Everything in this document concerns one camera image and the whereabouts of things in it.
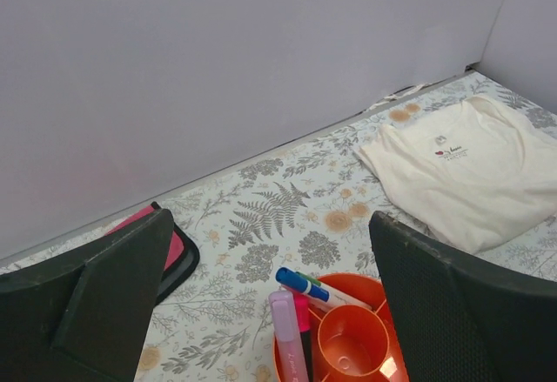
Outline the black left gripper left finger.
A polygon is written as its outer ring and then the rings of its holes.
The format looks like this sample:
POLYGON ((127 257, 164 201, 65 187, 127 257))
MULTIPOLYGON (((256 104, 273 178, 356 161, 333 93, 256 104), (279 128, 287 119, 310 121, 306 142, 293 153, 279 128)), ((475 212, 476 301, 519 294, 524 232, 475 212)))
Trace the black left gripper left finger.
POLYGON ((132 381, 156 304, 173 217, 1 276, 3 381, 132 381))

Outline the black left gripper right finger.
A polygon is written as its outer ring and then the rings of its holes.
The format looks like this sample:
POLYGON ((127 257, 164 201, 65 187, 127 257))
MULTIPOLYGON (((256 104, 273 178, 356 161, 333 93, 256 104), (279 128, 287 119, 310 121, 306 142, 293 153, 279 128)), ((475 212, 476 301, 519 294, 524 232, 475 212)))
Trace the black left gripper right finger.
POLYGON ((556 284, 431 239, 382 211, 372 251, 411 381, 554 381, 556 284))

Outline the green cap white marker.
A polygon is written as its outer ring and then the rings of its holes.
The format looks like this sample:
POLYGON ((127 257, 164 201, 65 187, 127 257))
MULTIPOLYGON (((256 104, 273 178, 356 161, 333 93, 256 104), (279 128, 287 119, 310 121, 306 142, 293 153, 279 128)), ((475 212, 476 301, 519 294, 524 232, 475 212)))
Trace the green cap white marker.
POLYGON ((297 274, 298 274, 301 278, 304 278, 304 279, 306 279, 307 281, 311 282, 313 285, 316 285, 316 286, 321 286, 321 285, 322 285, 322 283, 321 283, 318 279, 316 279, 316 278, 314 278, 314 277, 305 275, 304 273, 302 273, 302 272, 300 272, 300 271, 297 271, 297 274))

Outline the pink cap black highlighter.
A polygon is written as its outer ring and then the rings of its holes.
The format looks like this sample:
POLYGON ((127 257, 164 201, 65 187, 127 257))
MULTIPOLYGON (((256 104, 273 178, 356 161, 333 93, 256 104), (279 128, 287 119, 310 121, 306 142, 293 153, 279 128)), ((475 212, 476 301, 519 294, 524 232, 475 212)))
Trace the pink cap black highlighter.
POLYGON ((313 362, 312 362, 312 337, 310 323, 310 309, 307 297, 294 293, 293 294, 295 311, 297 315, 299 334, 303 347, 305 358, 305 366, 308 374, 308 380, 313 382, 313 362))

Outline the lilac pastel highlighter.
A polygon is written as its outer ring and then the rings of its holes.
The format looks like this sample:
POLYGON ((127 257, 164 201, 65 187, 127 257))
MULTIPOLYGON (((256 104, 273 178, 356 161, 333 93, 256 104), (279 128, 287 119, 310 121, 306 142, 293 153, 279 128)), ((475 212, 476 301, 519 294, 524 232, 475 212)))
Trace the lilac pastel highlighter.
POLYGON ((282 381, 309 382, 294 298, 289 291, 269 295, 282 381))

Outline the blue cap white marker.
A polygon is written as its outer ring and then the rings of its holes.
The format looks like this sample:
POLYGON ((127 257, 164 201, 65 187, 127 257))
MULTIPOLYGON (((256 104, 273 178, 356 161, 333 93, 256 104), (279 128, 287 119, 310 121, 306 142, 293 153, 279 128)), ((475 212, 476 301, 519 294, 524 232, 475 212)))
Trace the blue cap white marker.
POLYGON ((321 286, 313 285, 306 279, 301 278, 296 271, 286 267, 280 267, 276 271, 275 279, 287 290, 307 297, 311 305, 323 312, 328 312, 343 305, 356 305, 372 310, 369 304, 321 281, 321 286))

